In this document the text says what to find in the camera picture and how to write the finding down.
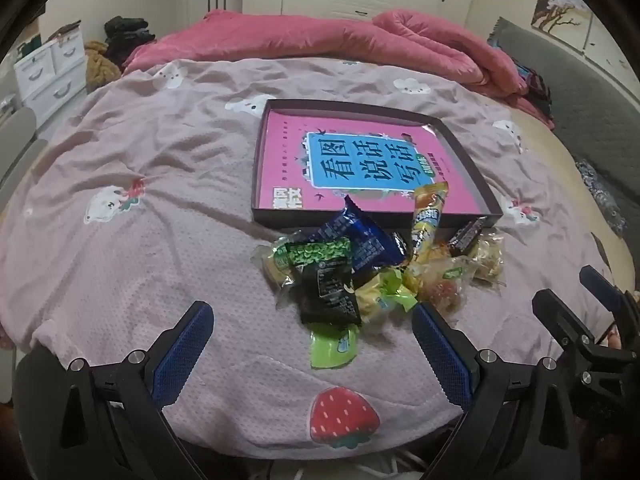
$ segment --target tree painting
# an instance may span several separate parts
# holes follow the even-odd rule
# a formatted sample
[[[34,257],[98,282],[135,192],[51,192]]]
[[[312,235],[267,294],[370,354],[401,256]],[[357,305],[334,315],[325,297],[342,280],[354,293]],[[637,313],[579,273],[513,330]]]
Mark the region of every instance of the tree painting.
[[[531,25],[582,49],[590,19],[591,11],[582,0],[538,0]]]

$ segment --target blue snack package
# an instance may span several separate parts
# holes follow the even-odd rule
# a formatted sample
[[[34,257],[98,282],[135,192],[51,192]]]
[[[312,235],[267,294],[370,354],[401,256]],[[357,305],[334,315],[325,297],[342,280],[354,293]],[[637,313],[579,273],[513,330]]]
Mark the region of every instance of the blue snack package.
[[[404,255],[394,239],[385,233],[347,195],[344,209],[312,234],[307,242],[331,242],[347,237],[353,250],[353,271],[369,267],[400,265]]]

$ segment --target gray padded panel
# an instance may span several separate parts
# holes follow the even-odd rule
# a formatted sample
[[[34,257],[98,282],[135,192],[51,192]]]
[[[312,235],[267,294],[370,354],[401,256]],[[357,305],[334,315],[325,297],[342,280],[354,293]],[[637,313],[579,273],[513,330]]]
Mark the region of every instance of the gray padded panel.
[[[625,241],[640,274],[640,113],[606,79],[561,47],[500,18],[492,35],[551,88],[554,133],[604,177],[628,222]]]

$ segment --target black snack package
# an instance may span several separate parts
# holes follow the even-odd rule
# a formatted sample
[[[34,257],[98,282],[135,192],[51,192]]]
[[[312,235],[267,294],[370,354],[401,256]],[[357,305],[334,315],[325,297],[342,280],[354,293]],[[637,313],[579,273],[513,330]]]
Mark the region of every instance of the black snack package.
[[[469,222],[463,228],[461,228],[456,234],[453,235],[451,240],[448,241],[447,247],[451,256],[462,256],[469,254],[471,247],[476,243],[480,235],[480,231],[484,227],[486,222],[486,216]]]
[[[302,323],[361,325],[358,302],[351,283],[351,242],[287,244],[289,260],[298,276],[293,293]]]

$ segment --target pink blanket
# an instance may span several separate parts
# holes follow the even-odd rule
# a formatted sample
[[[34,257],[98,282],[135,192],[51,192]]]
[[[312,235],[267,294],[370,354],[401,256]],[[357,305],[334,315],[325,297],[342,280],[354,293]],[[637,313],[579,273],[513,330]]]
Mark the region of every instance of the pink blanket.
[[[504,99],[548,124],[522,97],[526,83],[507,54],[458,25],[411,10],[383,12],[372,22],[212,10],[192,27],[137,48],[127,60],[126,73],[175,59],[301,56],[355,59],[432,73]]]

